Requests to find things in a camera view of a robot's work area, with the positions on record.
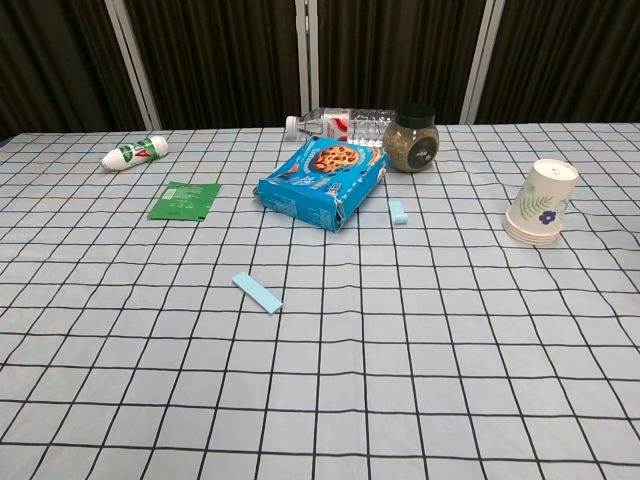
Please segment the white bottle with green label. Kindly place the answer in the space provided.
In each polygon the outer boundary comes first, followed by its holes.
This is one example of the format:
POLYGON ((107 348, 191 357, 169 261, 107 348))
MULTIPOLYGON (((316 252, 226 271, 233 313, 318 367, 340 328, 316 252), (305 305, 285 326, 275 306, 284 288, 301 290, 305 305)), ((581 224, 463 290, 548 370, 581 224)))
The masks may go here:
POLYGON ((109 151, 101 159, 100 165, 108 171, 122 171, 162 158, 168 153, 168 150, 169 145, 166 138, 155 135, 109 151))

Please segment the spice jar with black lid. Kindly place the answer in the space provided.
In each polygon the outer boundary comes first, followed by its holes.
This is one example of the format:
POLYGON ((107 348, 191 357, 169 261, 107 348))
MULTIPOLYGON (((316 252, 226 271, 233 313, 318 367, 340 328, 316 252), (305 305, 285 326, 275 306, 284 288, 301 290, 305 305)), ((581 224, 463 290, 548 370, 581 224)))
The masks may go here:
POLYGON ((391 166, 400 172, 426 169, 439 150, 439 133, 433 106, 411 103, 399 106, 383 136, 383 148, 391 166))

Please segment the green foil packet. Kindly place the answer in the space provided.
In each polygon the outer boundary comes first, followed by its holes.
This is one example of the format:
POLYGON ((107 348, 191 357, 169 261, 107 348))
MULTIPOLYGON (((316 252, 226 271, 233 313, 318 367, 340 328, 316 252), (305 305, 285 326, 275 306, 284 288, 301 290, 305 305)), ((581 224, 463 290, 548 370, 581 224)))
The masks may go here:
POLYGON ((204 221, 220 190, 219 184, 171 181, 147 215, 148 220, 204 221))

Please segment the blue cookie box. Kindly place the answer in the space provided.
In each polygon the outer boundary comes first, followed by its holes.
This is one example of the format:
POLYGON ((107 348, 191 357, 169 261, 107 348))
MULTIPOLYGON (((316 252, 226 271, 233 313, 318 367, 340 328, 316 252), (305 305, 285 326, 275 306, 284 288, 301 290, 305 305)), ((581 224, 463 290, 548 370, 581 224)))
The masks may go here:
POLYGON ((254 195, 267 208, 337 232, 389 167, 389 157, 379 147, 314 136, 260 179, 254 195))

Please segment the clear plastic water bottle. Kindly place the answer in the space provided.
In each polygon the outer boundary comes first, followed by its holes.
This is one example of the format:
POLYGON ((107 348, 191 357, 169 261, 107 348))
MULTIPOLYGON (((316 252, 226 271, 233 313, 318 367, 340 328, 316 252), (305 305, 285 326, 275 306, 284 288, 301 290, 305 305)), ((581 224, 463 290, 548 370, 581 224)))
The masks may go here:
POLYGON ((288 116, 285 140, 326 137, 355 145, 379 147, 393 110, 328 108, 311 110, 301 117, 288 116))

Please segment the black folding screen panel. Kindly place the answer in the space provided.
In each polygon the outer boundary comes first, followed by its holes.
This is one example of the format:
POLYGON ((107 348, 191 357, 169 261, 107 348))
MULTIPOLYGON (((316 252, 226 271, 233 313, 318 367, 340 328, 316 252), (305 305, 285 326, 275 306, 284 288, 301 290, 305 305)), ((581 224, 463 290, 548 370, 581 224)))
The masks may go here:
POLYGON ((301 0, 111 1, 155 125, 278 127, 301 113, 301 0))
POLYGON ((105 0, 0 0, 0 140, 143 127, 105 0))
POLYGON ((295 0, 301 107, 421 102, 475 122, 506 0, 295 0))
POLYGON ((476 120, 640 123, 640 0, 505 0, 476 120))

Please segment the blue checkered tablecloth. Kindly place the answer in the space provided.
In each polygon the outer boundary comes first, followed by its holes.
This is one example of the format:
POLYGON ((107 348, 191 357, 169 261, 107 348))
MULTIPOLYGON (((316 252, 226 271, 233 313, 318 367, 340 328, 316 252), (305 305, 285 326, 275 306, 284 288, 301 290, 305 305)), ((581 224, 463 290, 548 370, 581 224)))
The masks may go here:
POLYGON ((0 480, 640 480, 640 124, 444 126, 337 233, 254 198, 280 129, 167 137, 0 144, 0 480), (544 246, 503 226, 539 159, 544 246), (204 221, 147 219, 171 181, 204 221))

